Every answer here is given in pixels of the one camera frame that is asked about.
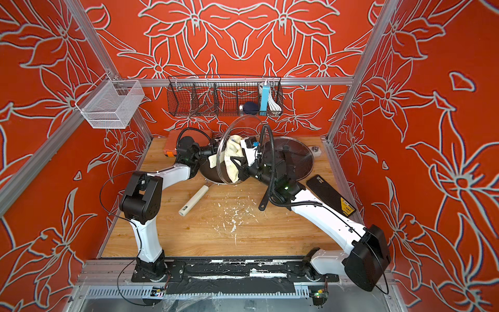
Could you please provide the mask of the glass pot lid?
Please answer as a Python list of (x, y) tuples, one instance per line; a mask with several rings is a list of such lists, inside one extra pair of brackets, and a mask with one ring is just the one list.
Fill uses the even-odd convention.
[(277, 179), (286, 175), (288, 178), (302, 180), (313, 171), (314, 156), (311, 150), (295, 138), (275, 137), (274, 153)]

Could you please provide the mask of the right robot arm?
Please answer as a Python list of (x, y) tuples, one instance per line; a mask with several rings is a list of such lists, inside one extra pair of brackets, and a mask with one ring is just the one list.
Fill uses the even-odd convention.
[(367, 228), (350, 220), (300, 183), (296, 170), (308, 157), (292, 151), (288, 144), (279, 148), (277, 140), (267, 124), (258, 137), (225, 134), (220, 151), (228, 177), (234, 183), (254, 178), (265, 184), (259, 210), (268, 204), (284, 207), (313, 223), (342, 248), (340, 256), (321, 248), (310, 251), (304, 260), (309, 275), (345, 275), (360, 289), (373, 291), (387, 278), (391, 263), (384, 232), (378, 226)]

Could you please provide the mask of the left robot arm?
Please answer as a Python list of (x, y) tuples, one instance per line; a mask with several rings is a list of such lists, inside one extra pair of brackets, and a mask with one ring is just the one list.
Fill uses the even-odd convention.
[(120, 204), (120, 210), (135, 234), (138, 253), (133, 280), (138, 282), (159, 282), (168, 275), (165, 251), (157, 233), (162, 191), (194, 178), (201, 162), (215, 154), (212, 137), (192, 127), (179, 133), (175, 149), (172, 166), (156, 172), (134, 171)]

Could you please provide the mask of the yellow cloth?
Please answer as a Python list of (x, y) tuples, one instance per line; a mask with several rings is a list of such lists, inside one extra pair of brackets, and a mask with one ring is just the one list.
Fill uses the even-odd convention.
[(233, 183), (239, 181), (239, 169), (237, 166), (240, 166), (246, 159), (241, 146), (242, 140), (243, 138), (240, 135), (231, 135), (220, 141), (222, 150), (217, 160), (222, 159), (225, 162), (227, 174)]

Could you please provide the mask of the glass lid with white handle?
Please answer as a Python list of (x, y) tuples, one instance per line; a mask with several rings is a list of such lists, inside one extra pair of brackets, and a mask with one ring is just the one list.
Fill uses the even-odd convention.
[(264, 122), (254, 115), (236, 118), (222, 133), (216, 154), (217, 174), (226, 184), (238, 184), (257, 168), (262, 154)]

